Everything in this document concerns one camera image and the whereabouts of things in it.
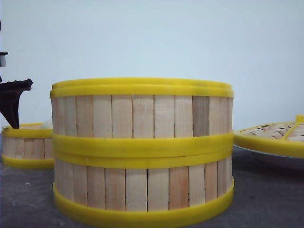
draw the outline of bamboo steamer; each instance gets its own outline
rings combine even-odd
[[[231,86],[168,78],[59,82],[55,204],[97,227],[180,227],[232,202]]]
[[[50,169],[54,167],[52,129],[41,129],[42,123],[21,124],[2,129],[2,163],[6,166],[26,169]]]
[[[266,123],[235,131],[234,144],[263,163],[304,170],[304,115],[294,122]]]

